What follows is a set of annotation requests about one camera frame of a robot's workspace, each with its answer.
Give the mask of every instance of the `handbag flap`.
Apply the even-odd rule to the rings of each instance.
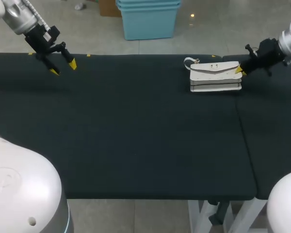
[[[220,73],[230,69],[235,69],[239,66],[239,62],[216,62],[216,63],[201,63],[192,64],[191,70],[206,72],[206,73]]]

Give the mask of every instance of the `white table leg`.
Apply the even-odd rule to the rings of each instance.
[[[190,217],[190,225],[191,225],[191,233],[194,233],[197,220],[200,215],[199,211],[199,201],[198,200],[188,200],[189,207],[189,217]]]
[[[202,210],[196,223],[195,231],[193,233],[209,233],[212,224],[208,218],[209,216],[215,214],[217,209],[217,205],[210,205],[207,200],[204,201]]]
[[[246,233],[257,218],[267,200],[252,199],[243,203],[228,233]]]
[[[226,211],[226,214],[225,214],[225,218],[224,218],[224,222],[223,222],[223,231],[224,231],[224,233],[228,233],[228,231],[231,228],[233,222],[234,222],[234,215],[233,215],[232,206],[231,206],[231,203],[230,203],[228,208],[227,208],[227,211]]]

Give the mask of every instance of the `gray floor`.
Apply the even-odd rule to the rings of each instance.
[[[247,43],[257,47],[261,40],[277,37],[291,21],[291,0],[183,0],[174,38],[126,41],[121,19],[100,17],[96,3],[75,11],[76,0],[31,2],[50,25],[60,29],[59,40],[72,53],[242,54],[247,53]],[[32,49],[0,21],[0,52]],[[189,232],[186,201],[69,200],[69,204],[76,233]]]

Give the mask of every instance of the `dark green tablecloth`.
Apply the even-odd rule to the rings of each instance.
[[[0,135],[47,157],[68,198],[252,199],[235,96],[190,93],[184,57],[77,55],[73,72],[54,55],[57,77],[0,54]]]

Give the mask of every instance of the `stacked storage bin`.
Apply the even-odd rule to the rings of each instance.
[[[126,40],[169,38],[181,0],[116,0]]]

